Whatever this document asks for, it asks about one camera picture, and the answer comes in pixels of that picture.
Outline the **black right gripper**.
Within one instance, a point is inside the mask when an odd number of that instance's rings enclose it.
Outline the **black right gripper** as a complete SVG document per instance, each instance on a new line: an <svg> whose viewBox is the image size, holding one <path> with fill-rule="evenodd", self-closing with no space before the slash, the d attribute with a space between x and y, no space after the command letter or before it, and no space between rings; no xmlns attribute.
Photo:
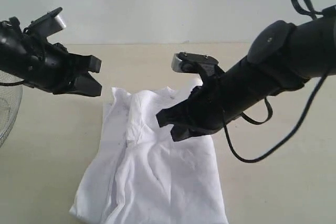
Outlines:
<svg viewBox="0 0 336 224"><path fill-rule="evenodd" d="M191 95L155 116L160 127L173 124L174 142L214 134L241 116L241 81L231 75L212 75L194 89Z"/></svg>

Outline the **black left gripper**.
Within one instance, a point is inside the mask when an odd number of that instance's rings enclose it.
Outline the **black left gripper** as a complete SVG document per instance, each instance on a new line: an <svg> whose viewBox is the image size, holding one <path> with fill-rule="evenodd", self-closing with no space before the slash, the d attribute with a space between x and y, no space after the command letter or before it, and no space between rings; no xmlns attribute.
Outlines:
<svg viewBox="0 0 336 224"><path fill-rule="evenodd" d="M94 55L70 53L60 43L43 42L32 56L24 85L52 94L101 96L102 85L88 72L99 73L101 60Z"/></svg>

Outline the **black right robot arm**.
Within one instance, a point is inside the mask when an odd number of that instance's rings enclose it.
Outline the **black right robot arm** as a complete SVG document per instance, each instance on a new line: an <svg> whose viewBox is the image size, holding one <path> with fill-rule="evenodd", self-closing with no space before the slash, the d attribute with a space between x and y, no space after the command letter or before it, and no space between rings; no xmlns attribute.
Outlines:
<svg viewBox="0 0 336 224"><path fill-rule="evenodd" d="M299 26L279 20L266 27L248 54L229 70L210 56L179 52L172 68L202 80L189 97L157 115L172 125L174 141L211 135L268 96L296 91L323 74L335 74L335 7Z"/></svg>

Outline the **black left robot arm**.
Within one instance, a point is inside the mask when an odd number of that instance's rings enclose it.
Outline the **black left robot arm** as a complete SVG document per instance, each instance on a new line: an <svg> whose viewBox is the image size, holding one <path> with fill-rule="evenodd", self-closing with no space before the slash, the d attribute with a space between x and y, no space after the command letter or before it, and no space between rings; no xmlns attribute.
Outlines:
<svg viewBox="0 0 336 224"><path fill-rule="evenodd" d="M99 97L102 85L91 73L100 67L93 55L70 53L60 43L22 30L16 17L1 22L1 71L20 78L20 84L54 95Z"/></svg>

